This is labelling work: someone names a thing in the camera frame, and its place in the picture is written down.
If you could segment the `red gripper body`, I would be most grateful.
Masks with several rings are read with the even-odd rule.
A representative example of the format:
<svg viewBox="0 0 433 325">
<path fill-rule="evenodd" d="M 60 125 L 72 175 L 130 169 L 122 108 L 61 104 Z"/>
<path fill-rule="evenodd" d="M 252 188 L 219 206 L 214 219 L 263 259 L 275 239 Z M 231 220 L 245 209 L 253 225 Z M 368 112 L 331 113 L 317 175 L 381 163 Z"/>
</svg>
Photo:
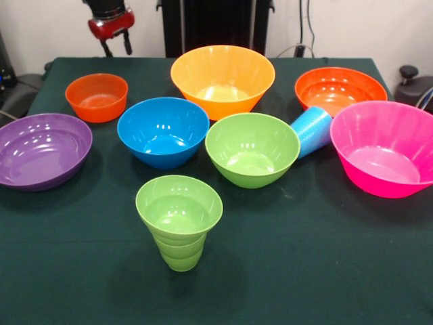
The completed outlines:
<svg viewBox="0 0 433 325">
<path fill-rule="evenodd" d="M 126 11 L 118 17 L 108 20 L 98 20 L 92 18 L 88 21 L 88 26 L 93 36 L 99 41 L 112 39 L 128 30 L 135 23 L 135 15 L 131 8 L 126 8 Z"/>
</svg>

